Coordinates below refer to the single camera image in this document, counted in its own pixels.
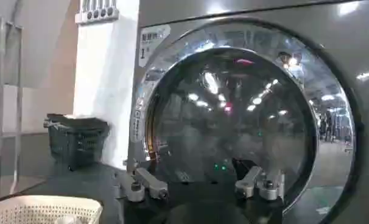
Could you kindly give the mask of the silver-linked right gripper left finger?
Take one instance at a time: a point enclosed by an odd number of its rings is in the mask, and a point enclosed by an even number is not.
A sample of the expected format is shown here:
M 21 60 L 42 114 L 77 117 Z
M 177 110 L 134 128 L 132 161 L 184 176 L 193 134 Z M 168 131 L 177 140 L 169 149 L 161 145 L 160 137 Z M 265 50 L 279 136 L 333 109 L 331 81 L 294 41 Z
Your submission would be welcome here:
M 146 190 L 153 199 L 165 200 L 169 197 L 168 184 L 158 180 L 143 167 L 135 169 L 134 174 L 128 172 L 120 174 L 119 183 L 130 202 L 142 202 L 146 197 Z

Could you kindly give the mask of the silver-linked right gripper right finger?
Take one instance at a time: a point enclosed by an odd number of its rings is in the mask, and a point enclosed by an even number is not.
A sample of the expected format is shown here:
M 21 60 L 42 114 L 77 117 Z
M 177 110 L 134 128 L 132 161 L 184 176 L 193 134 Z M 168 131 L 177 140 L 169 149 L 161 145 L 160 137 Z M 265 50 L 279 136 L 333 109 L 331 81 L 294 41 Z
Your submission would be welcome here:
M 258 194 L 267 201 L 284 199 L 285 175 L 281 169 L 264 170 L 252 167 L 241 180 L 235 182 L 235 192 L 242 198 L 253 198 Z

